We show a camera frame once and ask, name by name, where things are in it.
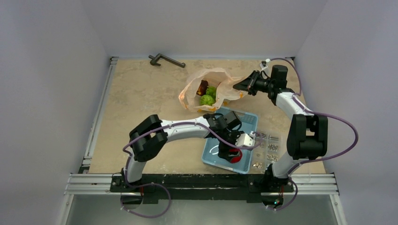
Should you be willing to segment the clear plastic screw box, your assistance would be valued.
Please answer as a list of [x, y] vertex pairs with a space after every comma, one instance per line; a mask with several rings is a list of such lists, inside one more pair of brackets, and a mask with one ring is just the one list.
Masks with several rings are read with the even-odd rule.
[[272, 178], [286, 179], [299, 168], [304, 159], [293, 159], [286, 151], [283, 151], [280, 136], [264, 131], [255, 132], [256, 148], [252, 150], [252, 158], [249, 171], [252, 173], [264, 173], [270, 170]]

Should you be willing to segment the green fake fruit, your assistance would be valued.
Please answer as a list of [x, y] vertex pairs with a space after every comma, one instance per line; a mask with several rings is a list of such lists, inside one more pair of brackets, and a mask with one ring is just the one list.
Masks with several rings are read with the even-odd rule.
[[216, 100], [211, 95], [203, 95], [200, 98], [200, 105], [212, 106]]

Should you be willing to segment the dark purple fake fruit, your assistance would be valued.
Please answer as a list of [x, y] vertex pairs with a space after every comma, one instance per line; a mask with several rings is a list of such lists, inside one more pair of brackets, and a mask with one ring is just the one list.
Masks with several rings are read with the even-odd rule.
[[198, 96], [203, 96], [206, 94], [207, 88], [208, 88], [209, 84], [208, 81], [206, 80], [201, 80], [201, 83], [196, 91], [196, 94]]

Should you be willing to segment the light blue plastic basket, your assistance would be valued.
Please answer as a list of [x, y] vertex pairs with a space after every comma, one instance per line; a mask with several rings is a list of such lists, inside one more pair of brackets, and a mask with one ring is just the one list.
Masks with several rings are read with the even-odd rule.
[[[235, 113], [240, 118], [242, 126], [239, 128], [245, 133], [257, 131], [258, 116], [253, 113], [235, 110]], [[252, 161], [251, 150], [241, 150], [242, 158], [237, 163], [229, 163], [228, 161], [218, 157], [219, 140], [216, 138], [208, 138], [202, 153], [202, 162], [207, 165], [219, 167], [235, 173], [247, 174], [250, 170], [250, 163]]]

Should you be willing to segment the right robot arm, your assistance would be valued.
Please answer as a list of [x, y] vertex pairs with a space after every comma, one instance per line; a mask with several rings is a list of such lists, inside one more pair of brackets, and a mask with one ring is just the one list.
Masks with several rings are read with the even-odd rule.
[[327, 152], [328, 119], [310, 113], [296, 98], [294, 91], [287, 88], [288, 68], [274, 65], [270, 76], [262, 77], [260, 71], [253, 71], [249, 77], [233, 86], [255, 96], [257, 92], [267, 93], [274, 105], [291, 120], [286, 141], [287, 151], [267, 169], [263, 184], [270, 191], [276, 190], [295, 171], [299, 164], [323, 157]]

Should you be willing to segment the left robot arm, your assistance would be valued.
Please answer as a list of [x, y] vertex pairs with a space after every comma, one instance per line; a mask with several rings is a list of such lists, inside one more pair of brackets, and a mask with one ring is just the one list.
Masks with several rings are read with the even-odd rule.
[[241, 120], [235, 112], [204, 114], [191, 120], [161, 120], [150, 115], [129, 133], [123, 148], [129, 157], [124, 167], [122, 186], [129, 192], [140, 185], [146, 162], [155, 158], [165, 144], [187, 138], [216, 138], [218, 157], [230, 163], [241, 159], [241, 150], [254, 145], [251, 135], [240, 130]]

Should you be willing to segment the large red fake apple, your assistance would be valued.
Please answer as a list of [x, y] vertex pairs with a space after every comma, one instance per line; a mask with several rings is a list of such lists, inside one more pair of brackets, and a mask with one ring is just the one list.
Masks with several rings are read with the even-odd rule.
[[230, 149], [227, 155], [227, 161], [234, 164], [241, 160], [242, 158], [242, 151], [241, 149]]

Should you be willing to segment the orange banana print plastic bag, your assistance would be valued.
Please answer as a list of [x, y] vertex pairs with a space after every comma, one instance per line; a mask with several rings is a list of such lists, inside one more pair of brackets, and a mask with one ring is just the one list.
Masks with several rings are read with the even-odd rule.
[[247, 95], [247, 91], [233, 88], [247, 77], [219, 67], [202, 69], [188, 76], [178, 99], [183, 108], [192, 112], [215, 112], [227, 102]]

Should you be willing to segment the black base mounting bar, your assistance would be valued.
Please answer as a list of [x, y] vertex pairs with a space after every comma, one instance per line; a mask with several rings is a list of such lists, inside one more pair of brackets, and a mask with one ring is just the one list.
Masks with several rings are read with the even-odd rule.
[[111, 177], [110, 192], [137, 194], [144, 204], [159, 200], [230, 200], [247, 203], [283, 203], [292, 194], [293, 183], [263, 174], [143, 174], [126, 182], [123, 175]]

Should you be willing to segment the green fake grape bunch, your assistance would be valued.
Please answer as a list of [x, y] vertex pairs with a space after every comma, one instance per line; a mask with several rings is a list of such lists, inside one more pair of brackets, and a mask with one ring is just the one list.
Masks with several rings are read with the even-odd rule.
[[206, 95], [211, 96], [214, 100], [216, 100], [216, 91], [217, 88], [214, 86], [208, 86], [206, 90]]

